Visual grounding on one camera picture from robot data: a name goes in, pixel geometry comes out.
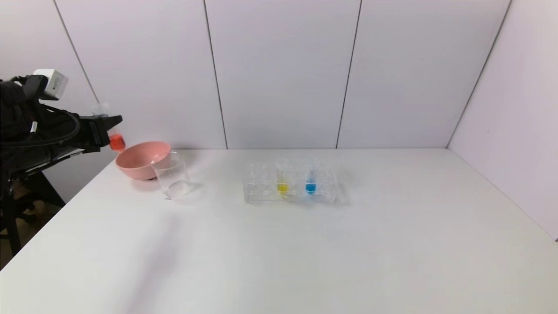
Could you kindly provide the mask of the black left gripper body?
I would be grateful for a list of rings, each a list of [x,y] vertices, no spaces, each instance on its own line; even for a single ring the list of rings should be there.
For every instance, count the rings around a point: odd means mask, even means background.
[[[100,149],[109,145],[108,132],[101,125],[101,116],[80,116],[79,131],[62,144],[78,149]]]

